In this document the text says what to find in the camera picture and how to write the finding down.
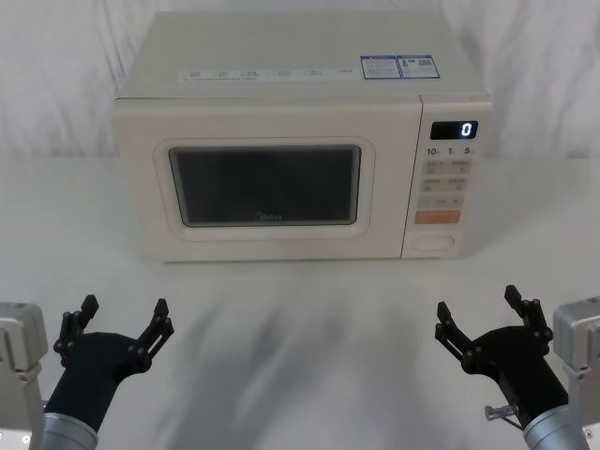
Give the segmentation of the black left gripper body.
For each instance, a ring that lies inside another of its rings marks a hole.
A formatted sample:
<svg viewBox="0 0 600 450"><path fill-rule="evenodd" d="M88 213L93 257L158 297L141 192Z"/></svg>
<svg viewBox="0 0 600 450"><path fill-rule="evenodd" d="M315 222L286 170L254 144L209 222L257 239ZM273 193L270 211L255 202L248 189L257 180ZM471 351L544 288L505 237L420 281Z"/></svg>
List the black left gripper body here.
<svg viewBox="0 0 600 450"><path fill-rule="evenodd" d="M115 333L59 339L53 349L64 372L45 412L77 420L104 419L119 384L151 367L151 353L141 342Z"/></svg>

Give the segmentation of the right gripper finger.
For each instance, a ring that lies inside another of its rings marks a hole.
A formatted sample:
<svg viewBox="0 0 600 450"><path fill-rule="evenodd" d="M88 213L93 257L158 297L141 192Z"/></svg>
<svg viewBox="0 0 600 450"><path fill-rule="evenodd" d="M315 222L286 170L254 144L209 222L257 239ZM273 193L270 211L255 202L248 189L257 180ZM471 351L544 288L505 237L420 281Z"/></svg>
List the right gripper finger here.
<svg viewBox="0 0 600 450"><path fill-rule="evenodd" d="M459 361L466 373L479 373L481 348L476 340L471 340L458 328L445 302L437 306L437 319L435 338Z"/></svg>
<svg viewBox="0 0 600 450"><path fill-rule="evenodd" d="M548 326L541 303L538 299L523 299L515 285L507 285L504 299L523 321L523 325L540 347L541 354L549 353L549 342L553 339L553 332Z"/></svg>

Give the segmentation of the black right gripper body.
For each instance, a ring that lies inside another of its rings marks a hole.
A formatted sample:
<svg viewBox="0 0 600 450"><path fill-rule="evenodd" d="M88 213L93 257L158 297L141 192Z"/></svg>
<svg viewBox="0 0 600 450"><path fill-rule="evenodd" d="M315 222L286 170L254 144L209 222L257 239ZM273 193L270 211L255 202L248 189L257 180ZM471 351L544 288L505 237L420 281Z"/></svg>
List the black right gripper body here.
<svg viewBox="0 0 600 450"><path fill-rule="evenodd" d="M568 394L545 356L552 331L507 326L474 340L465 338L461 365L469 374L484 375L498 384L518 416L538 416L568 403Z"/></svg>

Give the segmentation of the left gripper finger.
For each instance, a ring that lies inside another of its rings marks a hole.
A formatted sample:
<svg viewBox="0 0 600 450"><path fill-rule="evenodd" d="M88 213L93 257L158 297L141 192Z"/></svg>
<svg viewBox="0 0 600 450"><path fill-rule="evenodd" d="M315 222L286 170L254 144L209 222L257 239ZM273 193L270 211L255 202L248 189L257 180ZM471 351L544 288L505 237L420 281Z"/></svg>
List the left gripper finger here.
<svg viewBox="0 0 600 450"><path fill-rule="evenodd" d="M67 364L68 355L73 350L75 341L83 334L84 329L95 317L98 309L97 297L94 294L88 294L78 310L63 313L59 336L52 346L53 350L60 356L62 366Z"/></svg>
<svg viewBox="0 0 600 450"><path fill-rule="evenodd" d="M153 317L130 348L135 371L147 371L153 358L173 335L174 328L167 301L157 300Z"/></svg>

